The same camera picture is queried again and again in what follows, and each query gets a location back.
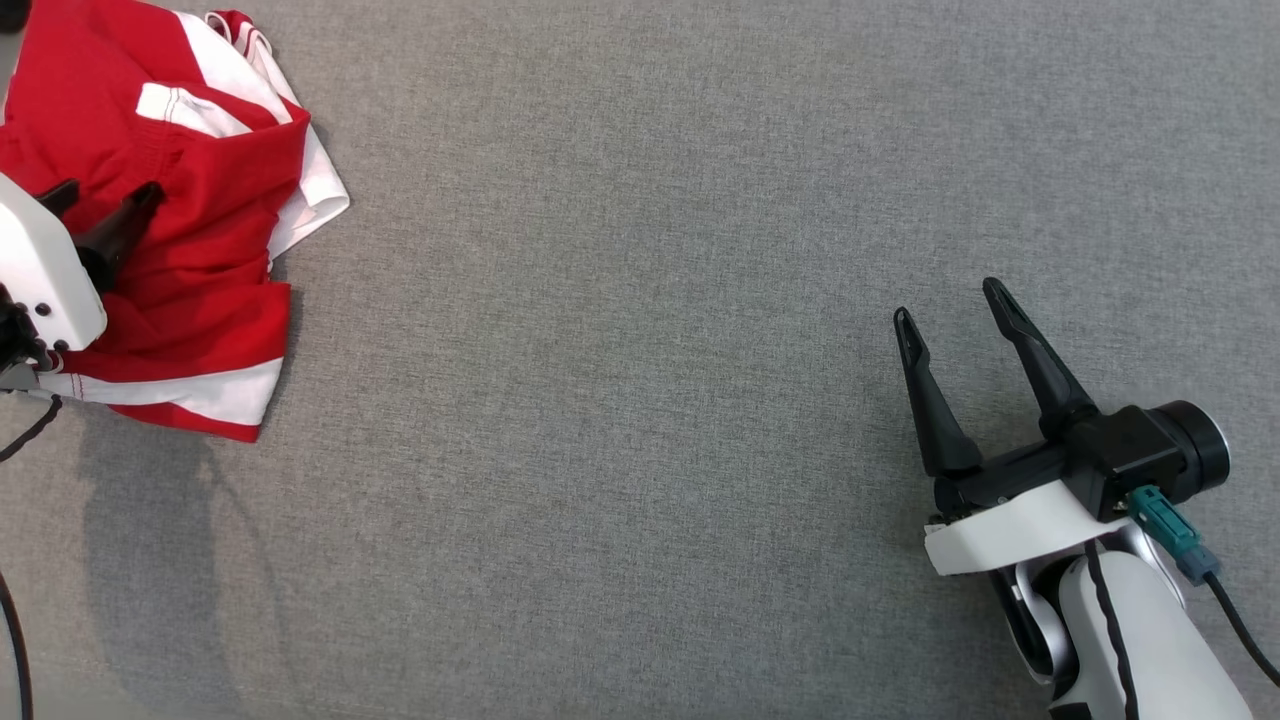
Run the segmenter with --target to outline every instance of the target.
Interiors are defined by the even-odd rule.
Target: connector
[[[1178,556],[1176,560],[1178,569],[1196,587],[1203,585],[1204,575],[1210,573],[1213,575],[1222,574],[1222,566],[1219,564],[1217,557],[1203,544],[1188,550]]]
[[[1199,547],[1201,534],[1156,486],[1129,493],[1129,516],[1175,559]]]
[[[1199,532],[1156,486],[1143,486],[1129,493],[1129,516],[1169,551],[1178,562],[1178,570],[1193,585],[1203,585],[1208,573],[1221,573],[1217,557],[1201,544]]]

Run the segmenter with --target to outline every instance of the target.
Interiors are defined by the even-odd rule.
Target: white trim
[[[200,74],[205,76],[205,85],[261,105],[280,124],[293,122],[284,101],[276,95],[271,83],[252,72],[244,58],[228,45],[218,31],[196,15],[174,14],[182,20],[182,29],[187,33],[187,44],[196,58],[196,64],[200,65]]]
[[[218,13],[207,13],[204,22],[184,13],[178,13],[178,17],[182,18],[183,28],[187,31],[187,40],[200,64],[200,72],[211,87],[268,108],[280,123],[289,122],[288,117],[280,119],[280,115],[265,104],[261,99],[262,88],[268,88],[271,100],[282,111],[284,104],[280,97],[298,106],[302,104],[284,78],[280,65],[271,56],[270,41],[252,23],[241,22],[239,28],[233,32],[228,20]],[[233,68],[237,70],[244,68],[246,63],[252,69],[251,73],[230,72]],[[242,78],[242,74],[252,76],[252,82]],[[338,170],[320,143],[315,128],[308,124],[298,188],[280,208],[280,219],[266,246],[268,256],[274,260],[349,206],[351,195],[338,177]]]
[[[211,137],[252,132],[218,104],[201,100],[180,87],[165,87],[155,82],[142,86],[136,111],[143,118],[173,123]]]
[[[925,528],[924,551],[940,575],[983,573],[1052,555],[1129,521],[1100,523],[1062,480],[1053,480],[964,520]]]
[[[38,379],[44,391],[87,402],[104,405],[168,402],[211,420],[257,427],[262,424],[262,415],[266,414],[266,405],[271,401],[282,365],[283,359],[276,359],[242,370],[143,383],[110,383],[70,373],[46,373]]]

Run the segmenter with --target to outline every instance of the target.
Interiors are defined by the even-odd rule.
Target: fabric
[[[1280,656],[1275,3],[225,4],[355,202],[275,263],[256,445],[68,402],[0,465],[37,717],[1046,720],[924,553],[893,341],[1036,439],[986,275],[1105,409],[1221,423],[1180,510]]]
[[[256,439],[289,319],[289,287],[269,282],[269,263],[348,204],[261,33],[236,45],[195,15],[132,0],[44,0],[5,120],[0,172],[32,193],[81,181],[72,232],[145,181],[165,191],[104,296],[105,334],[63,354],[42,389]]]

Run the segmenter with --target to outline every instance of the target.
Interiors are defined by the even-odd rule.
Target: teal connector
[[[1156,486],[1129,493],[1129,516],[1175,559],[1199,547],[1201,534]]]

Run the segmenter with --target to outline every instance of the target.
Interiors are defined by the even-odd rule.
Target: white casing
[[[1140,717],[1247,720],[1253,715],[1178,598],[1151,565],[1128,552],[1098,557],[1133,671]],[[1059,585],[1079,675],[1050,707],[1085,703],[1094,720],[1124,720],[1119,662],[1097,589],[1080,557]]]
[[[940,575],[984,573],[1064,551],[1128,523],[1100,523],[1062,480],[1053,480],[964,520],[927,527],[924,550]]]
[[[49,347],[84,350],[106,329],[106,311],[76,255],[70,233],[12,179],[0,174],[0,284]],[[47,305],[47,316],[36,314]]]

